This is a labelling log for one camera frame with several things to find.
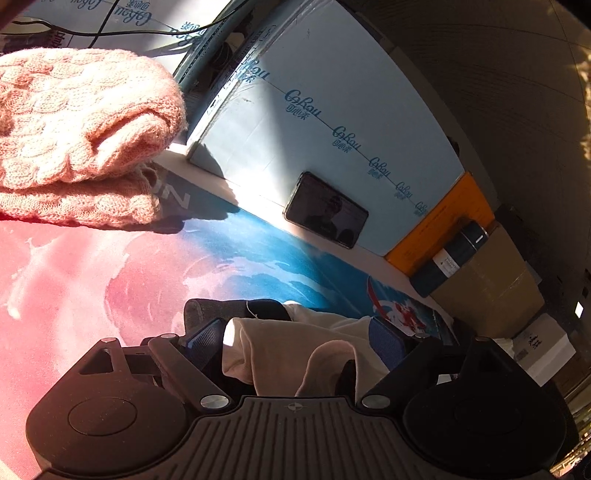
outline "orange panel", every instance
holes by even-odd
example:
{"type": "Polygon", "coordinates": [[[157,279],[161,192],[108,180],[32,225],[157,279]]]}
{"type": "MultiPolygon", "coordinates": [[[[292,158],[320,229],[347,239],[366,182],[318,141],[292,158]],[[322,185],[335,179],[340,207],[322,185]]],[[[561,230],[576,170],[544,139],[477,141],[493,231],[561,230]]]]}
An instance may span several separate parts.
{"type": "Polygon", "coordinates": [[[486,228],[495,215],[472,175],[466,172],[443,200],[385,258],[410,276],[439,252],[468,219],[486,228]]]}

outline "folded cloth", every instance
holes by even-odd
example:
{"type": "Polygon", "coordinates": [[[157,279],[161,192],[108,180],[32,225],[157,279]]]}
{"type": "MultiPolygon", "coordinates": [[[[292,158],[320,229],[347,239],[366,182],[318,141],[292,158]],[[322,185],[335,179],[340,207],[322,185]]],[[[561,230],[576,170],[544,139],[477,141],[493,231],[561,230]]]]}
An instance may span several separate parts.
{"type": "Polygon", "coordinates": [[[156,61],[125,50],[36,48],[0,57],[0,211],[122,226],[158,214],[143,162],[185,124],[156,61]]]}
{"type": "Polygon", "coordinates": [[[370,317],[348,319],[285,304],[292,322],[234,318],[226,327],[222,371],[254,385],[256,394],[335,394],[345,364],[355,360],[355,400],[388,374],[368,340],[370,317]]]}

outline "wire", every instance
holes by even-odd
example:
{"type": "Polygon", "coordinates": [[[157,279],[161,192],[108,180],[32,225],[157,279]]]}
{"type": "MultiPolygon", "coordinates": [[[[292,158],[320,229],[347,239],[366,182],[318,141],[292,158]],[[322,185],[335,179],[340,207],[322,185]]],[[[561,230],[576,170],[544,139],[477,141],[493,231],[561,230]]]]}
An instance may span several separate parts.
{"type": "Polygon", "coordinates": [[[109,21],[109,17],[111,16],[111,13],[113,13],[113,11],[115,10],[115,7],[117,6],[118,3],[119,3],[119,0],[115,0],[113,2],[113,5],[111,5],[111,9],[109,10],[109,13],[107,13],[107,16],[105,17],[105,19],[103,20],[103,23],[101,23],[101,25],[99,27],[99,31],[96,33],[95,37],[92,39],[92,42],[90,42],[90,45],[88,45],[88,48],[92,48],[95,46],[96,41],[99,39],[100,34],[102,33],[105,25],[109,21]]]}
{"type": "Polygon", "coordinates": [[[67,33],[69,35],[76,35],[78,37],[111,37],[111,36],[115,36],[115,35],[133,35],[133,34],[190,35],[190,34],[202,31],[202,30],[206,30],[209,27],[213,27],[214,25],[217,25],[218,23],[222,23],[222,22],[226,21],[228,18],[230,18],[233,14],[235,14],[238,10],[240,10],[242,7],[244,7],[244,5],[246,5],[250,1],[251,0],[243,0],[243,2],[240,5],[238,5],[235,9],[233,9],[230,13],[228,13],[227,15],[224,15],[222,18],[220,18],[219,20],[216,20],[215,22],[210,23],[209,25],[205,25],[204,27],[195,28],[193,30],[175,30],[172,32],[165,32],[165,31],[161,31],[161,30],[125,30],[125,31],[121,31],[121,32],[99,31],[96,33],[89,33],[89,32],[77,32],[74,30],[68,30],[67,28],[58,27],[58,26],[53,25],[53,24],[46,22],[44,20],[33,20],[33,21],[29,21],[29,22],[21,22],[18,20],[13,20],[12,23],[14,23],[16,25],[31,25],[31,24],[45,25],[46,27],[49,27],[52,30],[57,30],[58,32],[67,33]]]}

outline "smartphone screen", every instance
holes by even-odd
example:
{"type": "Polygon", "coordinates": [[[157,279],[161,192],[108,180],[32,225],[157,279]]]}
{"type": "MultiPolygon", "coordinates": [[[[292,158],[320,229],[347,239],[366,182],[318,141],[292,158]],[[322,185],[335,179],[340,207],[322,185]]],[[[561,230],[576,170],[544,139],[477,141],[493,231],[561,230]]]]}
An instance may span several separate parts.
{"type": "Polygon", "coordinates": [[[368,218],[368,211],[309,171],[295,186],[285,219],[343,247],[352,248],[368,218]]]}

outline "pink knitted scarf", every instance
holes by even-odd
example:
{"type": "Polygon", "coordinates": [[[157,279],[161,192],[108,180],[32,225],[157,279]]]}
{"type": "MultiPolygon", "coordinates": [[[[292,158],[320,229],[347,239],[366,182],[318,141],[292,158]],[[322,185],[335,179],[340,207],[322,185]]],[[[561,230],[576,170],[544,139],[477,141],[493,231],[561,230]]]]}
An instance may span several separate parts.
{"type": "Polygon", "coordinates": [[[145,162],[184,127],[156,61],[125,50],[36,48],[0,57],[0,212],[123,226],[159,213],[145,162]]]}

